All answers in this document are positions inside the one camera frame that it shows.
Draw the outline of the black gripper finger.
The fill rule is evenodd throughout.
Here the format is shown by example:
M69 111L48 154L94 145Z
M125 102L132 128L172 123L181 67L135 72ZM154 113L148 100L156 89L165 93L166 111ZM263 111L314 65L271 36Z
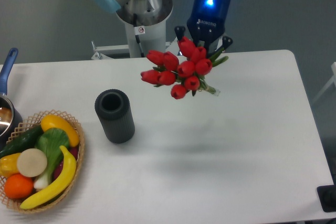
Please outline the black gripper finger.
M216 52L219 50L225 51L231 46L233 43L233 39L229 36L223 35L218 41Z
M175 35L178 41L184 40L185 31L186 31L185 26L176 26L174 28L174 31L175 31Z

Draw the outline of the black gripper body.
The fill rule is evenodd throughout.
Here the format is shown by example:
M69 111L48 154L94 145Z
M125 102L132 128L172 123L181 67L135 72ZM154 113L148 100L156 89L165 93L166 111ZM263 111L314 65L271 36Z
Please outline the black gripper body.
M209 51L225 32L225 20L230 0L194 0L187 28L193 41L204 43Z

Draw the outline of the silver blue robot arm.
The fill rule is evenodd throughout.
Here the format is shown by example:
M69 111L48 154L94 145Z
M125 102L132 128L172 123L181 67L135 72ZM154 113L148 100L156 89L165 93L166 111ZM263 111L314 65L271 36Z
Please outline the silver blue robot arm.
M172 0L94 0L108 13L116 13L124 22L131 57L139 57L150 49L166 47L165 22L173 10ZM221 40L223 48L232 40L224 37L225 20L231 0L193 0L187 30L196 45L212 54Z

